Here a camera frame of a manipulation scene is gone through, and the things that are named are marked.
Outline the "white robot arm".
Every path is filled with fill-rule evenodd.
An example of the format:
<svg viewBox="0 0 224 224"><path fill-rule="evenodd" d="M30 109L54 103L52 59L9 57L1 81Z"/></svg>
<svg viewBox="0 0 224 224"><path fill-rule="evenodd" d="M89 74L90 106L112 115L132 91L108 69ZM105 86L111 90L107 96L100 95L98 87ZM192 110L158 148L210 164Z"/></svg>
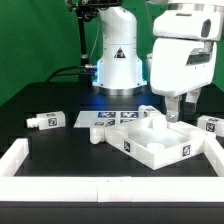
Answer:
<svg viewBox="0 0 224 224"><path fill-rule="evenodd" d="M151 86L165 98L166 119L196 111L201 88L213 80L217 43L224 35L224 0L147 0L166 11L153 24L156 40L147 55L150 80L142 78L136 53L137 21L122 7L99 10L103 55L93 86L109 95Z"/></svg>

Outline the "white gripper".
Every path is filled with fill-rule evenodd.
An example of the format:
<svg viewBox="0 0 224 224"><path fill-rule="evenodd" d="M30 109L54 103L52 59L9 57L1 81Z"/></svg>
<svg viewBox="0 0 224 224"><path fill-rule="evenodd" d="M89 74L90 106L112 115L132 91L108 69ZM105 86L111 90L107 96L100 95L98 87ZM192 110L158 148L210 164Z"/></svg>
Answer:
<svg viewBox="0 0 224 224"><path fill-rule="evenodd" d="M150 84L154 93L168 96L168 122L178 121L179 95L184 93L184 113L195 113L201 93L197 88L213 79L222 24L220 13L163 13L155 20Z"/></svg>

